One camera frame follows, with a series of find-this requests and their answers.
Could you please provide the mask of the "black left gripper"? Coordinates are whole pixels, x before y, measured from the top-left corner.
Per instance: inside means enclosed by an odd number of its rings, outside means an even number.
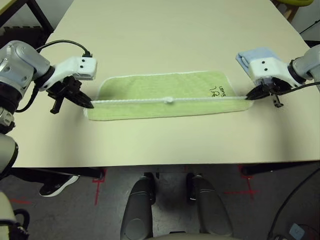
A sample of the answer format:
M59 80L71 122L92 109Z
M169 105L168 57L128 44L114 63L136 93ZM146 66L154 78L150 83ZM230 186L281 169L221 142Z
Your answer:
M59 113L64 99L68 99L77 106L92 109L92 100L80 91L81 85L82 83L73 76L67 76L63 81L58 81L47 89L48 96L55 100L50 112L52 114Z

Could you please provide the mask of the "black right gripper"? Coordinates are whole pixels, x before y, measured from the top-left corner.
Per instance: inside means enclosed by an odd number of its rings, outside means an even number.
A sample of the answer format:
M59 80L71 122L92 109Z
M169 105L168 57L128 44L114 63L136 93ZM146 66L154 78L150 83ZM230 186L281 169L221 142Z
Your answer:
M278 94L291 90L291 88L292 86L289 83L276 77L262 79L259 86L247 93L246 100L259 100L272 96L273 105L276 108L281 108L284 104L280 102Z

